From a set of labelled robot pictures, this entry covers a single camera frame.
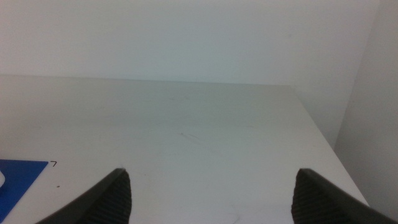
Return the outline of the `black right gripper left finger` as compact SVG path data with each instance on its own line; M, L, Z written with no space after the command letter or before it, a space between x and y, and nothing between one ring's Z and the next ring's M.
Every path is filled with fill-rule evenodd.
M131 210L129 174L126 169L117 168L39 224L128 224Z

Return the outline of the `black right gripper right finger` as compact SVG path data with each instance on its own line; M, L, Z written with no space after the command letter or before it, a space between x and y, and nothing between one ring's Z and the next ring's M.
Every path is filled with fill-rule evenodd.
M397 224L311 169L299 169L291 205L295 224Z

